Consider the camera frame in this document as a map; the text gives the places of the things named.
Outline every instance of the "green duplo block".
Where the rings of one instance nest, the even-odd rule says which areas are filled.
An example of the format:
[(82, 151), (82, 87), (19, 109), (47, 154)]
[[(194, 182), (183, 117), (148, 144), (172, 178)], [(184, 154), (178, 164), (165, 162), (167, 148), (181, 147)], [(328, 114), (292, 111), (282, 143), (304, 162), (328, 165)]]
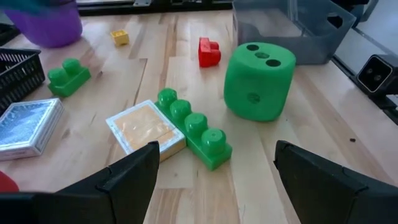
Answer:
[(272, 121), (282, 112), (296, 58), (273, 44), (248, 43), (233, 52), (224, 83), (224, 100), (238, 116)]
[(207, 118), (201, 113), (192, 113), (187, 100), (178, 100), (177, 92), (165, 88), (157, 95), (155, 105), (185, 135), (187, 146), (215, 170), (231, 157), (232, 147), (226, 142), (224, 131), (207, 126)]
[(75, 58), (65, 59), (62, 68), (51, 69), (48, 73), (49, 89), (54, 95), (68, 97), (76, 92), (88, 79), (90, 71)]

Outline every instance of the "block stud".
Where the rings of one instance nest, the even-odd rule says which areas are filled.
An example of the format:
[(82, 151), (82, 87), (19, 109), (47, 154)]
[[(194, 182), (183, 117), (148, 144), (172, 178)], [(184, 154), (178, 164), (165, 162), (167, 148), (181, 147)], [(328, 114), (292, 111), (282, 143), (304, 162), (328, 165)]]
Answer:
[(217, 128), (209, 128), (201, 135), (203, 152), (209, 156), (217, 156), (223, 153), (226, 145), (224, 131)]
[(81, 65), (79, 60), (75, 58), (67, 58), (62, 63), (63, 69), (67, 71), (69, 75), (79, 74), (81, 71)]
[(63, 68), (53, 68), (47, 76), (54, 85), (64, 85), (69, 81), (68, 74)]
[(177, 92), (170, 88), (165, 88), (157, 94), (157, 100), (161, 107), (168, 108), (177, 100)]
[(200, 137), (207, 129), (207, 118), (201, 113), (192, 113), (185, 118), (185, 128), (193, 137)]
[(192, 113), (191, 104), (187, 100), (176, 100), (170, 105), (170, 112), (177, 121), (184, 121)]

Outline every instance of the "toy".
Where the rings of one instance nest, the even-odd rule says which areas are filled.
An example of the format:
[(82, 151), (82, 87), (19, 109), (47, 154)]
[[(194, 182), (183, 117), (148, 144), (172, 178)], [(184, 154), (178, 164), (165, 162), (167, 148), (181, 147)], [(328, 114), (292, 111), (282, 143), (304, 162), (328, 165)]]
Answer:
[(210, 41), (207, 37), (199, 38), (198, 58), (199, 66), (215, 66), (221, 60), (221, 52), (218, 50), (218, 43)]
[(0, 171), (0, 193), (18, 192), (18, 185), (5, 173)]
[(106, 120), (126, 154), (150, 141), (158, 141), (160, 161), (185, 148), (185, 137), (151, 100), (137, 104)]
[(129, 44), (129, 34), (125, 30), (117, 30), (111, 32), (113, 42), (116, 46)]
[(273, 44), (240, 45), (229, 60), (224, 83), (227, 107), (253, 121), (272, 121), (282, 112), (295, 56)]
[(67, 97), (72, 95), (88, 79), (90, 71), (80, 65), (75, 58), (65, 59), (62, 68), (51, 69), (48, 73), (50, 84), (49, 89), (54, 95)]
[(232, 147), (226, 143), (224, 131), (209, 128), (206, 116), (192, 113), (191, 104), (178, 100), (175, 90), (165, 88), (160, 91), (155, 105), (184, 133), (187, 146), (209, 170), (215, 170), (231, 157)]

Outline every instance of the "square yellow package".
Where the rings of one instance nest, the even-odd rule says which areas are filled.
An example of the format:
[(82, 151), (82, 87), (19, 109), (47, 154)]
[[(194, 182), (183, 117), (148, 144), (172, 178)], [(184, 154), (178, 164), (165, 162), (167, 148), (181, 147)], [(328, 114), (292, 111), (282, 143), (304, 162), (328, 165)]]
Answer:
[(167, 119), (151, 100), (106, 120), (126, 154), (158, 141), (160, 161), (167, 159), (186, 146), (185, 136)]

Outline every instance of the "blue playing card box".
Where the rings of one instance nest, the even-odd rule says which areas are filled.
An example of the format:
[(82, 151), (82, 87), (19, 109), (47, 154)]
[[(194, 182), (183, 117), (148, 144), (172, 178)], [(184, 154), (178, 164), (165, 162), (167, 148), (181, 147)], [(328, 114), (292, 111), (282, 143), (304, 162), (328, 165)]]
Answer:
[(0, 161), (41, 155), (62, 111), (57, 98), (11, 104), (0, 118)]

